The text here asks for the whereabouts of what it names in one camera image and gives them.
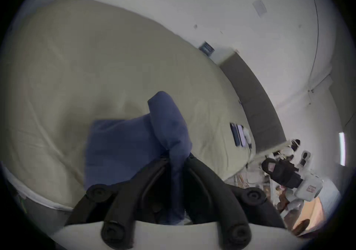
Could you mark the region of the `person's right hand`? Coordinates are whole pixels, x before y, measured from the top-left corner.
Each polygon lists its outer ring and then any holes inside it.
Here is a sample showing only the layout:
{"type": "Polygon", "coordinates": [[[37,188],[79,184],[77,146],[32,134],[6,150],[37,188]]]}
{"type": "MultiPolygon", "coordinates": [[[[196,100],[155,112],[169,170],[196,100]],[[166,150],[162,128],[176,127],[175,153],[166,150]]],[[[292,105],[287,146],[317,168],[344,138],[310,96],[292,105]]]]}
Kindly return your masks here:
{"type": "Polygon", "coordinates": [[[277,203],[277,210],[281,214],[282,212],[291,211],[294,206],[292,202],[296,199],[293,189],[285,188],[279,196],[279,202],[277,203]]]}

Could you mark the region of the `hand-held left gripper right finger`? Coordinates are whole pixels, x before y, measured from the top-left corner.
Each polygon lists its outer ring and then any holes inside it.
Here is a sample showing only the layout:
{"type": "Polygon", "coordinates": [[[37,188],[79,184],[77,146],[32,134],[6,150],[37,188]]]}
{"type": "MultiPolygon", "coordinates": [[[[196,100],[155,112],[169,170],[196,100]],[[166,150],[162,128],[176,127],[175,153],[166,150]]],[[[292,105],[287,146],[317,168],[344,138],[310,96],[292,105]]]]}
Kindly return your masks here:
{"type": "Polygon", "coordinates": [[[250,224],[287,230],[263,190],[225,183],[192,154],[185,160],[185,210],[193,224],[218,223],[222,248],[245,248],[250,224]]]}

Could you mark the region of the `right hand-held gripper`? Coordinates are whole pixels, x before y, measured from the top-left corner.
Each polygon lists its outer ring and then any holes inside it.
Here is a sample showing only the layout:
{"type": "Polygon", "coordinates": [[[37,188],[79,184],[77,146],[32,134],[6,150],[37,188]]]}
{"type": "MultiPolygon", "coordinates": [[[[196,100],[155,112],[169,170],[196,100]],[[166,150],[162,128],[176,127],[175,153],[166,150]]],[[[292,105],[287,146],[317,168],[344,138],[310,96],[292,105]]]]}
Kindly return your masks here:
{"type": "Polygon", "coordinates": [[[262,162],[262,170],[280,185],[287,185],[292,174],[297,174],[296,179],[299,180],[293,187],[286,187],[287,211],[300,208],[304,202],[311,202],[323,188],[323,180],[310,171],[312,160],[313,155],[304,150],[296,167],[287,159],[267,158],[262,162]]]}

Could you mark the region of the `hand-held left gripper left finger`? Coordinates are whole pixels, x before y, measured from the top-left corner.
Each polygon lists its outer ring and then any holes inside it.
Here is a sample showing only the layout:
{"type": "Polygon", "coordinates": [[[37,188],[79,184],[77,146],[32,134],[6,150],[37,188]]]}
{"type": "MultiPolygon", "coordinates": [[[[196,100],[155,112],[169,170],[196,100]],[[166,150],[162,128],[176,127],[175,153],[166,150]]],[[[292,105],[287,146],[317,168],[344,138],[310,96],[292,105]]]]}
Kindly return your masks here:
{"type": "Polygon", "coordinates": [[[65,226],[103,221],[100,236],[110,248],[132,248],[135,221],[166,222],[170,211],[170,161],[145,165],[130,180],[96,184],[74,207],[65,226]]]}

